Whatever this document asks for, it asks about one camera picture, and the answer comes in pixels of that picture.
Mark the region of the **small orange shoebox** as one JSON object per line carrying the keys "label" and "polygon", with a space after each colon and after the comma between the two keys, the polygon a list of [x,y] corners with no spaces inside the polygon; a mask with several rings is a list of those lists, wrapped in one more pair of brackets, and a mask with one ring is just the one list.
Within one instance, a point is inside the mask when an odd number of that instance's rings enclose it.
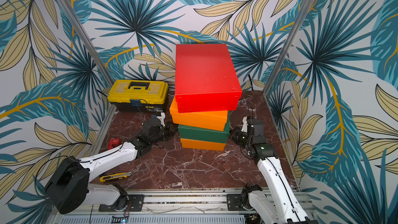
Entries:
{"label": "small orange shoebox", "polygon": [[226,144],[190,139],[180,139],[183,148],[223,151]]}

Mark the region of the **green shoebox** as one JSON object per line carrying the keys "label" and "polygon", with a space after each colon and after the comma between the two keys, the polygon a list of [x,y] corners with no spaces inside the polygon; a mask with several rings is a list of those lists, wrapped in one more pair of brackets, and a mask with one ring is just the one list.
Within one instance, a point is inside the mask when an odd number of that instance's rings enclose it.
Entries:
{"label": "green shoebox", "polygon": [[179,125],[178,131],[182,139],[225,144],[230,135],[230,120],[227,120],[222,131],[192,127],[189,125]]}

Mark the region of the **large orange shoebox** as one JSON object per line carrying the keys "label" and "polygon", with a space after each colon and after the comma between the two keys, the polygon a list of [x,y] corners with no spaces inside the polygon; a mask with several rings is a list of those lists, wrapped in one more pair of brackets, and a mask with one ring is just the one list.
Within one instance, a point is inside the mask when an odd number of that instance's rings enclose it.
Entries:
{"label": "large orange shoebox", "polygon": [[227,120],[228,111],[180,113],[175,97],[170,106],[173,123],[191,127],[223,131]]}

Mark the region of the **red shoebox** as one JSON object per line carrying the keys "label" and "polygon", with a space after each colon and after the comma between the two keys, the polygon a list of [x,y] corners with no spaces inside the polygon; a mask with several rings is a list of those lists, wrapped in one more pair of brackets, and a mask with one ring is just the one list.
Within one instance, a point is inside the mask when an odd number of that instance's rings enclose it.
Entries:
{"label": "red shoebox", "polygon": [[226,44],[179,44],[175,55],[180,113],[236,110],[242,90]]}

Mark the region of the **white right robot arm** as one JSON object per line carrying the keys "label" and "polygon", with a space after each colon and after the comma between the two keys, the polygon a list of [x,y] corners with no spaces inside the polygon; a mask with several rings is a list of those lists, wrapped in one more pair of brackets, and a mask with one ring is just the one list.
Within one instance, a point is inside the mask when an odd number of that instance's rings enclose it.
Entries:
{"label": "white right robot arm", "polygon": [[259,185],[246,185],[241,194],[241,207],[256,211],[264,224],[317,224],[300,205],[285,177],[281,161],[274,147],[264,136],[254,135],[255,128],[236,127],[230,139],[248,151],[255,162],[272,196],[270,201]]}

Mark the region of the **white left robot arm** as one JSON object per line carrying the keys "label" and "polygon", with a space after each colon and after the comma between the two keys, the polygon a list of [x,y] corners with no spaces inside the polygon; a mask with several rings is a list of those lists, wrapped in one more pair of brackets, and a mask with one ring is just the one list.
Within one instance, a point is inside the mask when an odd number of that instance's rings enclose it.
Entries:
{"label": "white left robot arm", "polygon": [[68,214],[82,205],[103,205],[125,212],[132,200],[119,185],[98,185],[92,181],[101,174],[143,157],[158,142],[169,141],[178,126],[151,117],[142,129],[123,144],[100,154],[77,159],[65,158],[45,186],[45,194],[60,214]]}

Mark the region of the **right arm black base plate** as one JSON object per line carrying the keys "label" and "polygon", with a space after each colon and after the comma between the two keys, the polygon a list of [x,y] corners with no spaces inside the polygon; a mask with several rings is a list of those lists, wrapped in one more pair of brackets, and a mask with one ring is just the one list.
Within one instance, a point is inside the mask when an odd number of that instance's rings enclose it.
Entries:
{"label": "right arm black base plate", "polygon": [[227,206],[229,211],[248,211],[248,200],[245,194],[227,194]]}

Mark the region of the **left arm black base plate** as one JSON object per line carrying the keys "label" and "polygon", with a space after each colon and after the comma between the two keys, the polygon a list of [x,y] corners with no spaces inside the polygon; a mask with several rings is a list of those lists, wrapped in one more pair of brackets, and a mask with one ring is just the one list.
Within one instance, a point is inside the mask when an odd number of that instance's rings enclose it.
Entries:
{"label": "left arm black base plate", "polygon": [[122,196],[113,205],[99,206],[99,212],[141,212],[144,203],[144,195]]}

